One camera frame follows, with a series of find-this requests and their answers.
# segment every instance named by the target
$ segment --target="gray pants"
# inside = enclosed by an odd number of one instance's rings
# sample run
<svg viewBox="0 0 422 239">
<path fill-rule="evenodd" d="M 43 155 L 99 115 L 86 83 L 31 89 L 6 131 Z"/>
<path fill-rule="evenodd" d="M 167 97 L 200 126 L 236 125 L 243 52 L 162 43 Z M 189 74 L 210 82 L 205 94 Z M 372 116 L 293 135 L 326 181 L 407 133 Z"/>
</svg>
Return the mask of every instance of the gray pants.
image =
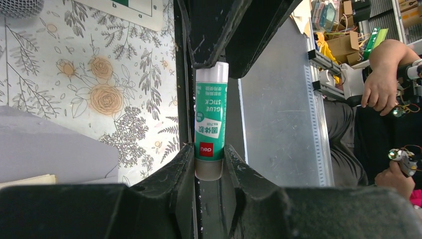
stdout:
<svg viewBox="0 0 422 239">
<path fill-rule="evenodd" d="M 355 110 L 344 103 L 324 101 L 335 186 L 366 186 L 368 179 L 353 154 Z"/>
</svg>

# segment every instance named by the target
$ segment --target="finger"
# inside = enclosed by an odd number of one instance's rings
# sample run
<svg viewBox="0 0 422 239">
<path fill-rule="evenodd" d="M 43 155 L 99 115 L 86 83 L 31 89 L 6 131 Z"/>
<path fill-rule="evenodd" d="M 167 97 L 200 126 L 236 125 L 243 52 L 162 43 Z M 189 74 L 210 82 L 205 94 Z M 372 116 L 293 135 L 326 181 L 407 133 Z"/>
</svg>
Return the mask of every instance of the finger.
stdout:
<svg viewBox="0 0 422 239">
<path fill-rule="evenodd" d="M 376 111 L 382 111 L 385 108 L 386 104 L 387 104 L 387 100 L 388 100 L 388 96 L 379 96 L 378 97 L 378 102 L 375 105 L 374 109 Z"/>
<path fill-rule="evenodd" d="M 383 178 L 384 178 L 384 172 L 379 173 L 379 174 L 375 177 L 375 184 L 377 184 L 377 185 L 382 185 Z"/>
<path fill-rule="evenodd" d="M 399 163 L 397 161 L 390 160 L 390 170 L 393 174 L 402 175 L 402 170 L 400 169 Z"/>
<path fill-rule="evenodd" d="M 360 102 L 363 108 L 365 108 L 366 105 L 368 104 L 368 100 L 370 96 L 371 96 L 371 89 L 369 89 L 368 87 L 365 87 L 365 91 L 362 95 L 362 101 Z"/>
<path fill-rule="evenodd" d="M 374 107 L 377 102 L 378 102 L 378 92 L 377 91 L 372 91 L 371 92 L 371 97 L 369 97 L 369 101 L 368 101 L 368 106 L 369 107 Z"/>
<path fill-rule="evenodd" d="M 385 177 L 385 175 L 391 173 L 391 170 L 389 168 L 387 168 L 386 170 L 382 171 L 381 173 L 377 174 L 377 176 L 375 177 L 375 179 L 381 179 L 383 177 Z"/>
<path fill-rule="evenodd" d="M 389 96 L 387 100 L 387 104 L 385 105 L 385 108 L 381 111 L 381 116 L 386 116 L 390 113 L 391 110 L 398 105 L 396 97 L 395 96 Z"/>
</svg>

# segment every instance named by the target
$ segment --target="gray table surface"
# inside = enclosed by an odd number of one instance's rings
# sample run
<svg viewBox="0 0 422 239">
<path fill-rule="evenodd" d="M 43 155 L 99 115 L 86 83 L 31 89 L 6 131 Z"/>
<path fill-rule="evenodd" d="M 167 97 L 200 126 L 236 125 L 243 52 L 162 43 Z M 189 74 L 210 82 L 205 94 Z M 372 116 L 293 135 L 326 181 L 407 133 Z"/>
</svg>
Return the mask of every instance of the gray table surface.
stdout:
<svg viewBox="0 0 422 239">
<path fill-rule="evenodd" d="M 306 80 L 315 75 L 307 55 L 312 41 L 286 20 L 239 80 L 245 158 L 279 186 L 332 185 L 322 99 Z"/>
</svg>

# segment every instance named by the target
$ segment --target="human hand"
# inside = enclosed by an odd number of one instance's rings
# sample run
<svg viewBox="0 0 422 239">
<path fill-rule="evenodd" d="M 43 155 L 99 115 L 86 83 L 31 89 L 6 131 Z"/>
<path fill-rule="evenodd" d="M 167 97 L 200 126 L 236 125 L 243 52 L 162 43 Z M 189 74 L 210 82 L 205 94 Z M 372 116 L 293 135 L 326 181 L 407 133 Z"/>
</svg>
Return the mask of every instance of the human hand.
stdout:
<svg viewBox="0 0 422 239">
<path fill-rule="evenodd" d="M 361 105 L 373 107 L 385 116 L 397 105 L 396 95 L 397 68 L 376 68 L 365 81 Z"/>
<path fill-rule="evenodd" d="M 390 161 L 390 167 L 375 177 L 375 184 L 380 187 L 395 188 L 404 198 L 410 198 L 415 182 L 412 177 L 406 177 L 400 169 L 399 163 Z"/>
</svg>

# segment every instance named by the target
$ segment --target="person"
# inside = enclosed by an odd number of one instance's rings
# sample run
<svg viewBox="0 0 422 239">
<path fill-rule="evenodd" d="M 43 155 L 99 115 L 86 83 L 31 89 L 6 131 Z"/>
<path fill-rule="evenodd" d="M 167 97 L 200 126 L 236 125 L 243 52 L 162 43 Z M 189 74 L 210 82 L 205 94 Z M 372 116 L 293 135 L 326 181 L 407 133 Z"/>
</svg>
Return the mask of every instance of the person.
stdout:
<svg viewBox="0 0 422 239">
<path fill-rule="evenodd" d="M 398 104 L 399 66 L 422 65 L 422 60 L 405 44 L 385 40 L 372 51 L 369 62 L 361 107 L 324 100 L 334 184 L 393 187 L 409 198 L 414 189 L 422 188 L 422 173 L 405 177 L 388 152 L 422 145 L 422 115 L 395 118 L 389 112 Z"/>
</svg>

